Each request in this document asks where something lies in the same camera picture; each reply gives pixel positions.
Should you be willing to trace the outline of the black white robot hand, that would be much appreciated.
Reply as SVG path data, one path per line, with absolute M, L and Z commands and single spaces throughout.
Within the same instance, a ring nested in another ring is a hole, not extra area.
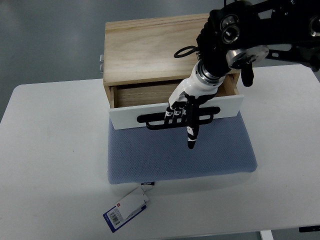
M 200 127 L 200 105 L 215 97 L 224 78 L 209 73 L 202 60 L 194 66 L 190 77 L 182 80 L 168 99 L 165 117 L 185 116 L 187 146 L 193 149 Z

